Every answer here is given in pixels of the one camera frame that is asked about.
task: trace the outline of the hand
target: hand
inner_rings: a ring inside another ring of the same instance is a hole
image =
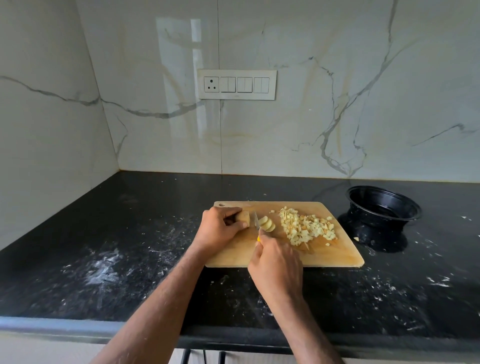
[[[248,264],[248,272],[272,312],[279,303],[303,300],[303,265],[298,252],[289,243],[271,238],[262,229],[259,236],[260,242]]]
[[[225,248],[237,232],[247,227],[247,223],[245,221],[225,222],[224,219],[241,210],[241,207],[215,206],[210,210],[205,210],[192,246],[205,250],[208,255],[207,258]]]

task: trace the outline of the forearm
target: forearm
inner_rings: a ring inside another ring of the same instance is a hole
[[[325,334],[320,330],[303,298],[276,300],[272,313],[282,329],[299,364],[343,364]]]
[[[92,363],[168,363],[207,258],[192,244]]]

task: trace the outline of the countertop edge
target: countertop edge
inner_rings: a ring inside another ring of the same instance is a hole
[[[107,343],[123,322],[0,317],[0,334],[51,341]],[[480,340],[430,339],[387,335],[327,335],[344,358],[404,361],[475,362]],[[178,348],[291,354],[279,330],[192,326]]]

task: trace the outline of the peeled potato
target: peeled potato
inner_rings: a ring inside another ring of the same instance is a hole
[[[245,221],[250,226],[250,212],[243,210],[235,215],[235,221]]]
[[[270,226],[267,230],[265,230],[266,232],[272,232],[273,230],[275,230],[275,224],[272,223],[272,226]]]
[[[258,225],[262,226],[267,222],[267,220],[268,220],[268,216],[262,217],[260,220],[258,220]]]
[[[272,220],[271,219],[267,219],[267,222],[263,225],[260,225],[260,227],[265,230],[265,231],[268,231],[268,229],[272,226]]]

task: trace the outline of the black plastic bowl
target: black plastic bowl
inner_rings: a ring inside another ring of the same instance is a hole
[[[348,189],[347,198],[349,213],[373,227],[401,229],[421,217],[421,208],[415,201],[380,187],[354,186]]]

